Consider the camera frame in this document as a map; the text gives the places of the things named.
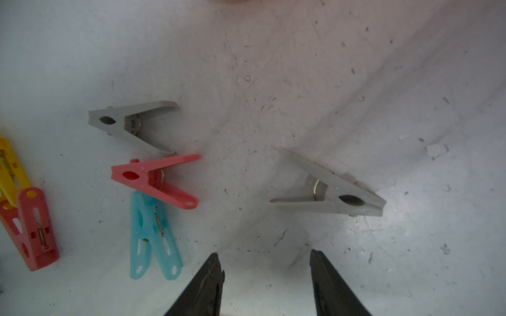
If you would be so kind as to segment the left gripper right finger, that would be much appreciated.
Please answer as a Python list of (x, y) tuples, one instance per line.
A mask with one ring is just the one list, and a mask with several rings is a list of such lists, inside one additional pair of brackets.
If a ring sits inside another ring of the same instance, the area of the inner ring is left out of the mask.
[(371, 316), (326, 255), (311, 250), (310, 268), (317, 316)]

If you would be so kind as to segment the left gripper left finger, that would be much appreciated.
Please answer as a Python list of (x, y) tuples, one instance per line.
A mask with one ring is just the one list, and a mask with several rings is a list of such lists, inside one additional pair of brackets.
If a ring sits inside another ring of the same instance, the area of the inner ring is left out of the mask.
[(219, 256), (212, 253), (164, 316), (219, 316), (224, 281)]

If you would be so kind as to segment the grey clothespin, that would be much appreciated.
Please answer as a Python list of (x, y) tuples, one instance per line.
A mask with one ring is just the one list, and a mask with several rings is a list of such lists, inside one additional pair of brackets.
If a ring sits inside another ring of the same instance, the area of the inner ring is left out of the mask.
[(284, 150), (288, 161), (315, 178), (312, 196), (277, 197), (270, 205), (280, 211), (342, 214), (351, 217), (381, 217), (387, 201), (374, 192), (340, 177), (334, 172)]
[(142, 129), (141, 115), (160, 109), (171, 111), (178, 108), (178, 104), (174, 101), (153, 101), (123, 107), (108, 107), (89, 111), (88, 124), (151, 154), (174, 156), (174, 150), (154, 146), (139, 138), (138, 134)]

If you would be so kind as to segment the red clothespin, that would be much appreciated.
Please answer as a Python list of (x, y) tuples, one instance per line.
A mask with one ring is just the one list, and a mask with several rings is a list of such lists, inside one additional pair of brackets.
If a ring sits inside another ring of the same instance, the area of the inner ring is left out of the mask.
[(30, 271), (37, 271), (59, 259), (46, 197), (36, 187), (21, 190), (17, 207), (1, 202), (1, 222)]
[(164, 170), (199, 159), (199, 154), (151, 161), (132, 159), (129, 164), (111, 167), (111, 179), (177, 208), (195, 209), (198, 206), (197, 198), (166, 182)]

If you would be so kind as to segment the teal clothespin centre left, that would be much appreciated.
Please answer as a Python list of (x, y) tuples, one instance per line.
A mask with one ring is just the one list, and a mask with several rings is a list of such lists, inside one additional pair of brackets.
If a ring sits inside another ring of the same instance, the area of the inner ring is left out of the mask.
[(152, 255), (167, 280), (179, 277), (183, 262), (163, 203), (134, 191), (130, 196), (130, 278), (137, 280), (146, 273)]

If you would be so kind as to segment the yellow clothespin middle left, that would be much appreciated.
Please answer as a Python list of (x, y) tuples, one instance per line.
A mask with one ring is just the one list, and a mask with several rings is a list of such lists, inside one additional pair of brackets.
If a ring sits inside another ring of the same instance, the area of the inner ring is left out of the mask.
[(1, 193), (16, 208), (18, 193), (31, 186), (9, 141), (1, 138)]

